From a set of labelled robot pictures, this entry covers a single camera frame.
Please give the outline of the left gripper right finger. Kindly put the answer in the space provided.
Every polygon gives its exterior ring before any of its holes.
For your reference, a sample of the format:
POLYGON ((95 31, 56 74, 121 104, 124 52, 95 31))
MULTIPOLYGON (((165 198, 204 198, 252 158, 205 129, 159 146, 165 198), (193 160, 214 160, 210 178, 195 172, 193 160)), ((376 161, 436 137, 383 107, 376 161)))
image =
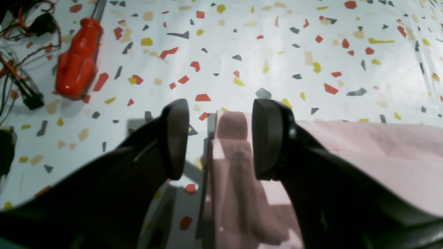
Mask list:
POLYGON ((256 178, 282 183, 306 249, 442 248, 442 218, 328 152, 288 106, 256 99, 252 133, 256 178))

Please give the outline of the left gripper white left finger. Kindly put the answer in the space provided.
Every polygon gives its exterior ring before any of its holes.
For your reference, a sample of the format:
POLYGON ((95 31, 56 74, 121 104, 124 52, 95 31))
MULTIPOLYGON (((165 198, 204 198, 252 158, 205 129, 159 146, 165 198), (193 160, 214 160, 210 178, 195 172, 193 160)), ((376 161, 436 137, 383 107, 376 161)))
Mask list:
POLYGON ((1 212, 1 238, 29 249, 135 249, 156 191, 183 174, 187 100, 33 200, 1 212))

